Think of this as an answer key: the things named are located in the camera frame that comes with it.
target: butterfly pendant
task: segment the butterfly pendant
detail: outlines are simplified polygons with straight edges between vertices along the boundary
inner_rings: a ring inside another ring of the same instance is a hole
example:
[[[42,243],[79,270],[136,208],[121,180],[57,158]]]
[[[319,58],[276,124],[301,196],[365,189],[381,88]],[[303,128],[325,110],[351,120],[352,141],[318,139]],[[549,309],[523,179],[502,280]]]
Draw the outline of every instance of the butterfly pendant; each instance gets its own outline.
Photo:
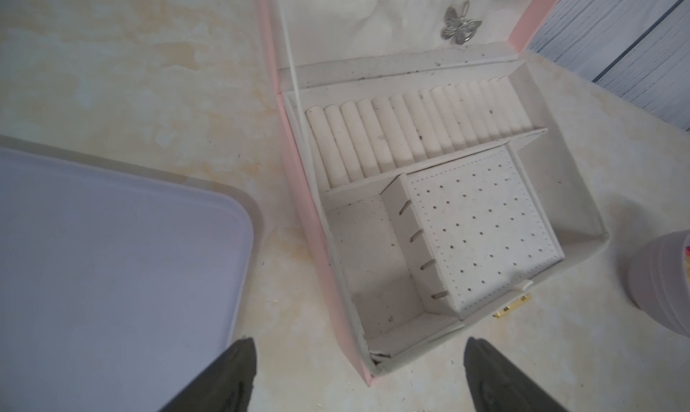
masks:
[[[459,17],[453,6],[448,6],[443,21],[445,21],[446,27],[441,30],[441,37],[444,39],[454,38],[453,41],[457,45],[469,41],[482,24],[479,20],[465,20],[465,18]]]

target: marble countertop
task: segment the marble countertop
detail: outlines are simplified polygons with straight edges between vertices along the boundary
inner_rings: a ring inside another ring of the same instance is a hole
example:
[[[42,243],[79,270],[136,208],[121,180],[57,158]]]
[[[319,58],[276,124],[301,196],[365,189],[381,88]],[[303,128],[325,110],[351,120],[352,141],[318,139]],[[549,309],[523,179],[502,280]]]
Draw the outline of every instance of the marble countertop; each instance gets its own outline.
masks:
[[[2,145],[215,189],[247,208],[254,253],[235,337],[258,348],[252,411],[473,410],[470,335],[571,411],[690,404],[690,339],[636,309],[620,277],[638,246],[690,227],[690,134],[524,54],[612,243],[368,388],[335,342],[289,196],[251,0],[3,1]]]

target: necklace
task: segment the necklace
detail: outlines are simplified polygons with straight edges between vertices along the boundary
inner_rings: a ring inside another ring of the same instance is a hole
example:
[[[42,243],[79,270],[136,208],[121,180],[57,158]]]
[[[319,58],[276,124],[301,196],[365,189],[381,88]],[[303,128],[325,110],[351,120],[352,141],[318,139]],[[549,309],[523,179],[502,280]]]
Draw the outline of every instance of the necklace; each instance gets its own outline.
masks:
[[[467,12],[470,10],[470,0],[465,0],[462,3],[462,10],[460,16],[453,6],[448,6],[446,14],[443,16],[443,21],[446,27],[441,30],[441,37],[443,39],[453,38],[457,45],[462,45],[469,41],[477,32],[477,28],[482,24],[480,20],[465,19]]]

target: white container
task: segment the white container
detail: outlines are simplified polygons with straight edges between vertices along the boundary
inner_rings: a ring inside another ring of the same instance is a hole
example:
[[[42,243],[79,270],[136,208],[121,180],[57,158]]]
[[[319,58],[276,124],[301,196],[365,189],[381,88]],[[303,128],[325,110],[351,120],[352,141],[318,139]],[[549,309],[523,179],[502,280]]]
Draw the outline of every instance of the white container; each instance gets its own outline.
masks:
[[[628,286],[635,302],[652,319],[690,338],[687,246],[690,230],[663,235],[645,244],[630,263]]]
[[[3,148],[0,183],[4,410],[157,411],[228,346],[236,200]]]

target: gold latch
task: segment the gold latch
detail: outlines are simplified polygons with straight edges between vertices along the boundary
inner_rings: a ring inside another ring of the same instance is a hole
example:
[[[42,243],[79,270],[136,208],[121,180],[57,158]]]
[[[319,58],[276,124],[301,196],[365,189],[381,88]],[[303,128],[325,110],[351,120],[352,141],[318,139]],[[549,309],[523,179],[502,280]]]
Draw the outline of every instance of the gold latch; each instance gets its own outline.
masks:
[[[507,306],[505,306],[504,308],[502,308],[498,312],[494,313],[493,316],[494,317],[505,316],[508,313],[511,313],[512,311],[514,311],[516,308],[520,307],[522,304],[525,304],[526,302],[531,300],[531,298],[532,298],[532,294],[525,294],[525,295],[521,296],[520,298],[518,298],[517,300],[515,300],[514,302],[512,302],[511,304],[508,304]]]

